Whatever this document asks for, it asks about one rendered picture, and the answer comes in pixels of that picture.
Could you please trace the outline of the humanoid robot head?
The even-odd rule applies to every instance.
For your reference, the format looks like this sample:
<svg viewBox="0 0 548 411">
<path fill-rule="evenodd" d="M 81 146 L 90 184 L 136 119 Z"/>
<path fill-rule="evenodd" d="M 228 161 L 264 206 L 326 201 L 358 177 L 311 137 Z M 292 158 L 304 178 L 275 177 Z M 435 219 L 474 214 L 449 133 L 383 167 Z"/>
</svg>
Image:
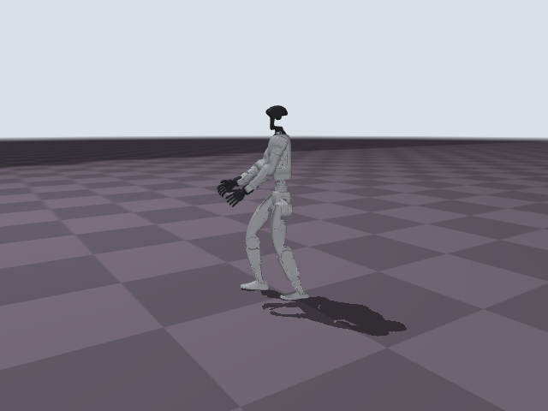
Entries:
<svg viewBox="0 0 548 411">
<path fill-rule="evenodd" d="M 275 129 L 275 134 L 274 135 L 276 135 L 276 132 L 279 132 L 279 131 L 281 131 L 282 134 L 286 134 L 283 130 L 283 127 L 275 126 L 274 122 L 275 122 L 275 118 L 276 118 L 276 120 L 280 120 L 282 118 L 282 116 L 287 116 L 288 115 L 287 110 L 284 107 L 280 106 L 280 105 L 275 105 L 275 106 L 272 106 L 271 108 L 269 108 L 266 111 L 266 114 L 271 119 L 270 129 L 271 130 Z M 281 132 L 280 132 L 280 134 L 281 134 Z"/>
</svg>

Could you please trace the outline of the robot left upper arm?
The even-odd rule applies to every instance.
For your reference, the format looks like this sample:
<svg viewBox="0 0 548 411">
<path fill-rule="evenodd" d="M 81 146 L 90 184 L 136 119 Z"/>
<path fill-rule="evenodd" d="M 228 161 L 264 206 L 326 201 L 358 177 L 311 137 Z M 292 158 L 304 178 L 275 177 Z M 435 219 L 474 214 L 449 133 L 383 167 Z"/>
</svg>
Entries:
<svg viewBox="0 0 548 411">
<path fill-rule="evenodd" d="M 270 162 L 267 164 L 269 166 L 269 172 L 267 176 L 273 176 L 276 173 L 277 165 L 283 155 L 284 150 L 286 149 L 288 140 L 282 136 L 278 136 L 275 139 L 273 149 L 270 155 Z"/>
</svg>

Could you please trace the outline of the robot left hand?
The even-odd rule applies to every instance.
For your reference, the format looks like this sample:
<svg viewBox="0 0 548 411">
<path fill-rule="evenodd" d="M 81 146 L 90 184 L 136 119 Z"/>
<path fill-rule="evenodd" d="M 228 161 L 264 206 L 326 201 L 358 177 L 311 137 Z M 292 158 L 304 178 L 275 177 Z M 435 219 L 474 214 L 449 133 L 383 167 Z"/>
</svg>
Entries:
<svg viewBox="0 0 548 411">
<path fill-rule="evenodd" d="M 248 184 L 249 184 L 249 183 L 248 183 Z M 248 184 L 247 184 L 247 185 L 248 185 Z M 245 186 L 247 186 L 247 185 L 245 185 Z M 244 187 L 245 187 L 245 186 L 244 186 Z M 239 189 L 239 188 L 238 188 L 238 189 L 232 189 L 232 190 L 229 190 L 229 191 L 228 191 L 228 193 L 230 193 L 230 192 L 233 192 L 233 193 L 232 193 L 231 195 L 227 196 L 225 199 L 227 199 L 227 198 L 229 198 L 229 197 L 231 197 L 231 196 L 233 196 L 233 197 L 231 197 L 229 200 L 227 200 L 227 203 L 228 203 L 229 201 L 231 201 L 233 198 L 235 198 L 234 200 L 232 200 L 232 201 L 229 203 L 229 205 L 231 205 L 232 203 L 234 203 L 234 202 L 237 200 L 237 201 L 232 205 L 232 207 L 234 207 L 239 201 L 241 201 L 241 200 L 244 198 L 245 194 L 246 194 L 246 195 L 249 195 L 249 194 L 253 191 L 253 190 L 252 190 L 251 192 L 247 193 L 247 191 L 245 190 L 244 187 L 242 187 L 242 189 Z"/>
</svg>

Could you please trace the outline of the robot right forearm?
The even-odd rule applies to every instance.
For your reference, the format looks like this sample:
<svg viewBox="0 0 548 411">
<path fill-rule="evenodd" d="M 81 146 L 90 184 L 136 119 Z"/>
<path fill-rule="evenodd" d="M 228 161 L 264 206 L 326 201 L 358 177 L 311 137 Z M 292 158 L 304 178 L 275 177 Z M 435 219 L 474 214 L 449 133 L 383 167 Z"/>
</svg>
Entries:
<svg viewBox="0 0 548 411">
<path fill-rule="evenodd" d="M 241 179 L 237 180 L 238 185 L 242 185 L 245 182 L 249 182 L 251 178 L 253 178 L 259 173 L 258 168 L 255 166 L 255 164 L 251 167 L 250 170 L 248 170 L 247 172 L 241 175 Z"/>
</svg>

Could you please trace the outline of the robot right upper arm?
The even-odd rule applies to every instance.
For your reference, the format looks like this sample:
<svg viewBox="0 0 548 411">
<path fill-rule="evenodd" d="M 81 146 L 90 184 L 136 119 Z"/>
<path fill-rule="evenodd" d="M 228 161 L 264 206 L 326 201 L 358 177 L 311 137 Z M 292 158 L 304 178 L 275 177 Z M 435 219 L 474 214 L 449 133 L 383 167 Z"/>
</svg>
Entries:
<svg viewBox="0 0 548 411">
<path fill-rule="evenodd" d="M 263 168 L 263 166 L 264 166 L 265 164 L 269 164 L 269 162 L 270 162 L 270 161 L 269 161 L 268 147 L 267 147 L 266 150 L 265 150 L 263 159 L 258 160 L 257 163 L 255 164 L 255 166 L 256 166 L 259 170 L 261 170 L 261 169 Z"/>
</svg>

